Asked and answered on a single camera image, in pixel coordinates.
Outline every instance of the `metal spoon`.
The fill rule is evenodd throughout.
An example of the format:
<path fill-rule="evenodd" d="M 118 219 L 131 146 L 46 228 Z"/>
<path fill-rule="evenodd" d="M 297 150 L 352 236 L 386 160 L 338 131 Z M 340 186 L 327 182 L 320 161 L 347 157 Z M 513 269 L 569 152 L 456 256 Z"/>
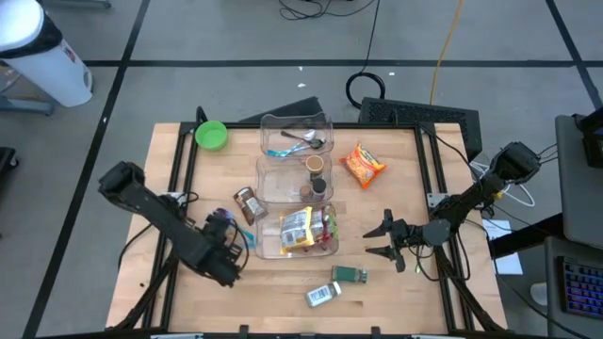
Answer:
<path fill-rule="evenodd" d="M 295 139 L 303 140 L 308 145 L 310 145 L 310 147 L 312 149 L 314 149 L 314 150 L 319 149 L 325 143 L 325 141 L 322 141 L 321 139 L 313 138 L 313 139 L 310 139 L 310 140 L 306 140 L 303 137 L 294 136 L 294 135 L 292 135 L 292 134 L 290 134 L 288 132 L 285 132 L 285 131 L 281 131 L 281 136 L 283 136 L 283 137 L 293 137 Z"/>

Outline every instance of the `white paper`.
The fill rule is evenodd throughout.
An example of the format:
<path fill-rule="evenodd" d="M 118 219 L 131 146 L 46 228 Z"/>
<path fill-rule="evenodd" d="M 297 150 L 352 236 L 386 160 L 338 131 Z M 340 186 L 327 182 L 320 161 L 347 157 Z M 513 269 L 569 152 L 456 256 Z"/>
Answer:
<path fill-rule="evenodd" d="M 501 230 L 497 226 L 510 230 L 511 224 L 508 220 L 484 220 L 483 227 L 488 233 L 488 238 L 496 239 L 503 235 L 509 234 L 511 231 Z M 521 262 L 519 261 L 519 255 L 517 253 L 509 254 L 505 257 L 497 259 L 498 273 L 506 275 L 523 275 L 524 271 L 521 269 Z"/>

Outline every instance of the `white cable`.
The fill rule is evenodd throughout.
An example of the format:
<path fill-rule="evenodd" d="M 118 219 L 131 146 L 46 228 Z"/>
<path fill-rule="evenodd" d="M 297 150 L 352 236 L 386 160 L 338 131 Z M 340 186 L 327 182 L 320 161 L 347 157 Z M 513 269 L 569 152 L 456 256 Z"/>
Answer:
<path fill-rule="evenodd" d="M 481 177 L 483 177 L 483 175 L 490 169 L 490 167 L 488 165 L 484 165 L 484 164 L 480 164 L 479 162 L 471 162 L 469 165 L 471 165 L 471 167 L 475 170 L 478 170 L 479 172 L 481 172 Z M 528 197 L 528 199 L 530 199 L 530 202 L 524 202 L 522 200 L 520 200 L 519 198 L 515 197 L 513 194 L 509 193 L 509 188 L 511 187 L 511 185 L 507 185 L 503 190 L 502 190 L 502 194 L 506 195 L 507 197 L 515 200 L 516 202 L 521 203 L 524 206 L 527 207 L 534 207 L 536 206 L 536 201 L 534 200 L 534 198 L 531 196 L 530 192 L 528 191 L 528 189 L 523 186 L 523 185 L 519 185 L 519 188 L 521 188 L 521 190 L 524 191 L 524 193 L 526 193 L 526 196 Z"/>

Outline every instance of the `yellow package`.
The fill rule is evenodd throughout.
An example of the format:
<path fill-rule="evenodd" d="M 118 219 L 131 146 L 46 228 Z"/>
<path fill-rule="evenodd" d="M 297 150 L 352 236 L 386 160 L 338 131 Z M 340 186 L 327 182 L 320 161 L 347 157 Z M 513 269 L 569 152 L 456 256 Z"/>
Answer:
<path fill-rule="evenodd" d="M 362 188 L 368 188 L 370 181 L 387 167 L 387 165 L 380 163 L 377 158 L 364 149 L 360 142 L 352 153 L 339 159 L 339 162 L 356 177 Z"/>
<path fill-rule="evenodd" d="M 296 248 L 314 245 L 314 237 L 310 231 L 312 207 L 281 217 L 281 254 Z"/>

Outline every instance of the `orange snack bag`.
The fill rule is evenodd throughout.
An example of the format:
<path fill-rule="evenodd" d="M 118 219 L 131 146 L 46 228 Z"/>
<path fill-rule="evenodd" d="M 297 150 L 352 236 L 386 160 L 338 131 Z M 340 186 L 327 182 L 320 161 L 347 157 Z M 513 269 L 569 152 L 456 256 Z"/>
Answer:
<path fill-rule="evenodd" d="M 339 162 L 356 177 L 362 188 L 368 188 L 371 180 L 375 179 L 377 174 L 387 167 L 387 165 L 380 163 L 377 158 L 364 149 L 360 142 L 352 153 L 339 159 Z"/>

